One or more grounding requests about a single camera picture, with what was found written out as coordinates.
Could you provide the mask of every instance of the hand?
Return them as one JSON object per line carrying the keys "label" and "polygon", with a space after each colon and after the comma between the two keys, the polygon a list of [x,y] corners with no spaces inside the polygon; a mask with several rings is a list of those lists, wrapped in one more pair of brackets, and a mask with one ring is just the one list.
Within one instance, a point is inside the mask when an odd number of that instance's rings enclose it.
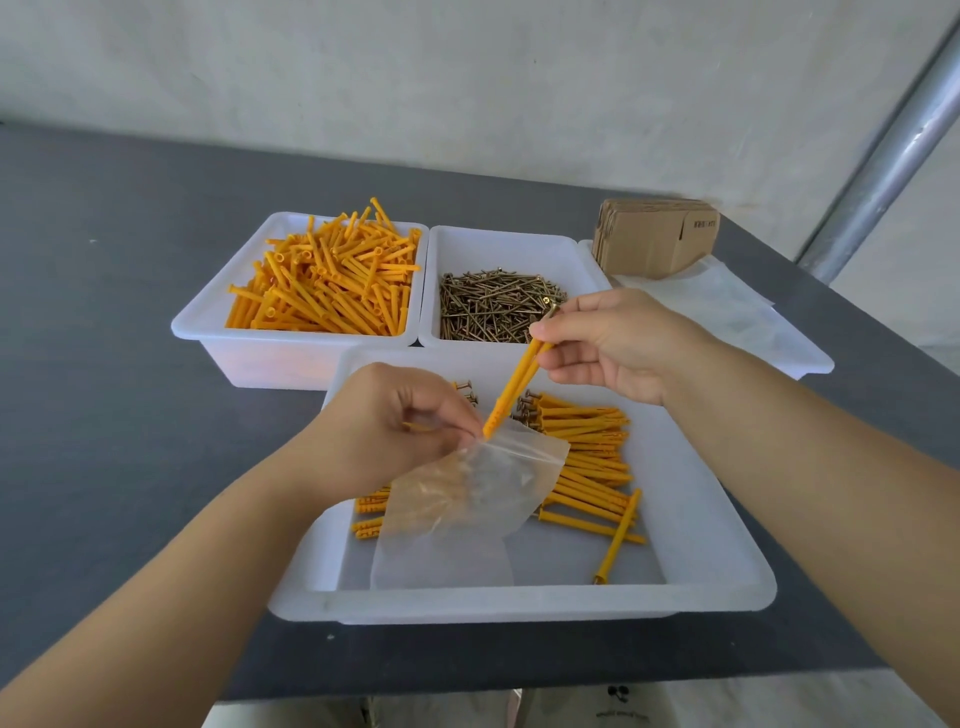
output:
{"label": "hand", "polygon": [[605,386],[634,401],[663,405],[664,376],[712,336],[635,288],[567,301],[559,315],[530,326],[556,344],[538,363],[559,384]]}
{"label": "hand", "polygon": [[[415,414],[436,429],[410,431]],[[344,383],[317,418],[277,452],[321,509],[365,496],[398,475],[483,436],[483,422],[450,382],[423,369],[369,364]]]}

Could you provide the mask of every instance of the metal pole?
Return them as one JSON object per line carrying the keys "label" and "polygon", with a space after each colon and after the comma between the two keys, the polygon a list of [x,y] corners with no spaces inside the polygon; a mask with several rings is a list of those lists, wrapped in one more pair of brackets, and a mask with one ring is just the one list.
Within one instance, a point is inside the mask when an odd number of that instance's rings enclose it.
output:
{"label": "metal pole", "polygon": [[797,264],[831,283],[960,115],[960,18]]}

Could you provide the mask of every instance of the cardboard box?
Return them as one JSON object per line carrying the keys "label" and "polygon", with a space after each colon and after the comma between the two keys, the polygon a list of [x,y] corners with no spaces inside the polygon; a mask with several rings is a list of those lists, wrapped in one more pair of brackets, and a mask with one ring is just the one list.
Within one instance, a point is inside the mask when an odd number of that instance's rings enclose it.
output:
{"label": "cardboard box", "polygon": [[605,200],[593,257],[608,276],[661,279],[713,251],[720,213],[699,200]]}

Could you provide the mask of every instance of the plastic bag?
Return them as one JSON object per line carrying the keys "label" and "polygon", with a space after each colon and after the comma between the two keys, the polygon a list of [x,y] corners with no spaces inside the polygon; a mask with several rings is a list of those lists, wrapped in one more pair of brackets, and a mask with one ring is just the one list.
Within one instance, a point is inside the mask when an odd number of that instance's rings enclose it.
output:
{"label": "plastic bag", "polygon": [[721,341],[766,361],[778,360],[777,330],[771,325],[769,315],[773,303],[712,255],[661,280],[639,276],[615,276],[615,279],[628,288],[646,291]]}
{"label": "plastic bag", "polygon": [[513,586],[503,539],[553,489],[568,450],[508,419],[488,442],[394,480],[371,589]]}

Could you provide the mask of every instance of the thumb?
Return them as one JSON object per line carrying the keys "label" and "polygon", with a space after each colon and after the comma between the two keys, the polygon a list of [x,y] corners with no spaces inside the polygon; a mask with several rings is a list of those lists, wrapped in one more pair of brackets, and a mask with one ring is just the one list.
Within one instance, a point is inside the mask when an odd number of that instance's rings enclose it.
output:
{"label": "thumb", "polygon": [[549,344],[564,341],[586,341],[596,344],[607,315],[605,311],[571,311],[530,325],[530,335]]}
{"label": "thumb", "polygon": [[472,440],[472,437],[456,427],[438,427],[405,435],[401,445],[401,458],[407,466],[405,472],[447,457],[465,445],[465,440]]}

